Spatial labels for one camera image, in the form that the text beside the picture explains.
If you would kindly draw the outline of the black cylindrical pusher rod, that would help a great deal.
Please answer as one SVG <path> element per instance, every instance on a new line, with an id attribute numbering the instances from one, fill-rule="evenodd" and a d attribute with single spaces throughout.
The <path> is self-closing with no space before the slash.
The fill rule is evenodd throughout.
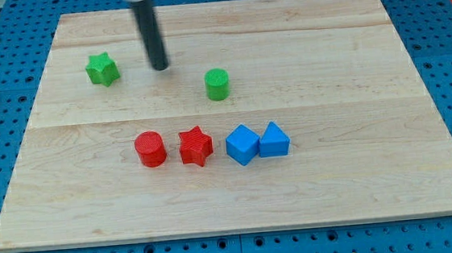
<path id="1" fill-rule="evenodd" d="M 169 60 L 153 0 L 134 2 L 131 7 L 151 68 L 164 71 L 169 66 Z"/>

